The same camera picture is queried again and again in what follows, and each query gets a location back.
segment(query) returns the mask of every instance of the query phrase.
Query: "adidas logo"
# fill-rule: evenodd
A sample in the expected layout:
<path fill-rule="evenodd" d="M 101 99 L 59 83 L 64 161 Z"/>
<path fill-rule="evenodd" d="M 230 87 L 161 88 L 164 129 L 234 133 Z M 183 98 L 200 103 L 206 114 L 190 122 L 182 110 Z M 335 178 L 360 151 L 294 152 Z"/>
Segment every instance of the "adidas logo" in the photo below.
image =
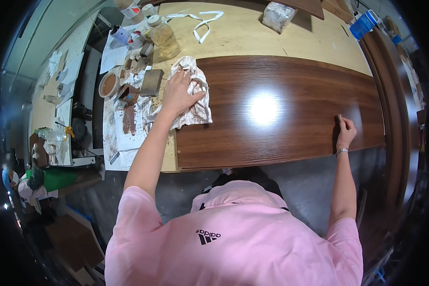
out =
<path fill-rule="evenodd" d="M 199 235 L 200 243 L 202 243 L 202 245 L 210 243 L 213 240 L 216 240 L 221 237 L 219 233 L 207 232 L 203 229 L 199 229 L 195 233 Z"/>

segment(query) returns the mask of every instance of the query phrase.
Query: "floor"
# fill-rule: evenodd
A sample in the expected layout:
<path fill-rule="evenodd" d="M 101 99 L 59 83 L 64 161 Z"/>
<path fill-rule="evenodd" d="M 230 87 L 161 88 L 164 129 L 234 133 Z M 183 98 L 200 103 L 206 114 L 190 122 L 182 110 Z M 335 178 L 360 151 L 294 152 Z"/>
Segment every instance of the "floor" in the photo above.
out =
<path fill-rule="evenodd" d="M 356 189 L 383 176 L 386 152 L 379 147 L 350 152 L 351 172 Z M 261 166 L 275 180 L 292 215 L 320 236 L 325 236 L 329 221 L 335 156 Z M 156 188 L 156 204 L 164 223 L 187 214 L 192 199 L 222 174 L 221 170 L 161 174 Z M 92 218 L 102 248 L 112 236 L 117 207 L 127 172 L 107 171 L 98 184 L 57 199 Z"/>

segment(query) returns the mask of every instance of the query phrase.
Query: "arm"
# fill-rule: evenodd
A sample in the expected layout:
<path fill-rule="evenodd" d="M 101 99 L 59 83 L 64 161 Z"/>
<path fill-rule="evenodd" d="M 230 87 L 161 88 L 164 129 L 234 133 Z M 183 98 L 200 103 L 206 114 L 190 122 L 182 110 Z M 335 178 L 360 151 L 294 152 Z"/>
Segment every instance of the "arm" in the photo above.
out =
<path fill-rule="evenodd" d="M 348 149 L 357 132 L 353 121 L 342 117 L 341 114 L 338 115 L 338 120 L 340 134 L 337 139 L 337 151 Z M 340 152 L 337 155 L 329 227 L 344 217 L 356 219 L 356 186 L 349 167 L 348 152 Z"/>
<path fill-rule="evenodd" d="M 155 201 L 155 189 L 170 127 L 180 114 L 205 96 L 205 92 L 198 92 L 194 95 L 188 94 L 188 85 L 191 79 L 190 74 L 184 77 L 184 73 L 177 72 L 167 81 L 162 109 L 157 114 L 148 136 L 135 155 L 127 173 L 124 190 L 130 186 L 138 186 L 149 193 Z"/>

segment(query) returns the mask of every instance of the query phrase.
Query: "silver bracelet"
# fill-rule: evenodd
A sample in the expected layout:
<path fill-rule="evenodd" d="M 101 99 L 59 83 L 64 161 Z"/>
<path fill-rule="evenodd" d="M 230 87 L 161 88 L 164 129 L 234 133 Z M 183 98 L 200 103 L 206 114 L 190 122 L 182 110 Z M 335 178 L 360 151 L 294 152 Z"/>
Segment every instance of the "silver bracelet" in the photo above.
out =
<path fill-rule="evenodd" d="M 335 153 L 335 156 L 337 157 L 340 152 L 347 152 L 348 153 L 348 149 L 343 148 L 343 149 L 338 150 L 337 153 Z"/>

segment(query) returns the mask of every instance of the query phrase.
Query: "hand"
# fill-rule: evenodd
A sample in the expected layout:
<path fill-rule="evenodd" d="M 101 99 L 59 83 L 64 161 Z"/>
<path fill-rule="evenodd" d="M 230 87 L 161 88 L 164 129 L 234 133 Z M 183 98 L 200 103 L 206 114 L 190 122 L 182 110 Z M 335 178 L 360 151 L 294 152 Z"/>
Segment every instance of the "hand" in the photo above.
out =
<path fill-rule="evenodd" d="M 188 73 L 184 76 L 184 73 L 184 71 L 178 71 L 165 84 L 161 112 L 170 114 L 173 120 L 205 96 L 205 92 L 198 92 L 194 95 L 188 94 L 191 74 Z"/>
<path fill-rule="evenodd" d="M 348 118 L 342 117 L 341 114 L 338 115 L 338 122 L 340 123 L 340 134 L 337 139 L 337 151 L 341 149 L 348 149 L 351 141 L 356 137 L 356 129 L 353 121 Z"/>

